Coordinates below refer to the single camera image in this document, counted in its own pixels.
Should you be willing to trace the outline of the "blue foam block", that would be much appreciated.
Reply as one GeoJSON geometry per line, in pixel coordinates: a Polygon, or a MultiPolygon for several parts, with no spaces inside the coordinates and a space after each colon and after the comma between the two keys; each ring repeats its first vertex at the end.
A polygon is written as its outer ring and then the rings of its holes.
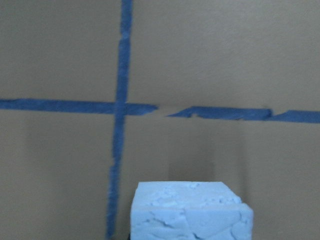
{"type": "Polygon", "coordinates": [[[142,181],[130,210],[132,240],[250,240],[254,212],[222,182],[142,181]]]}

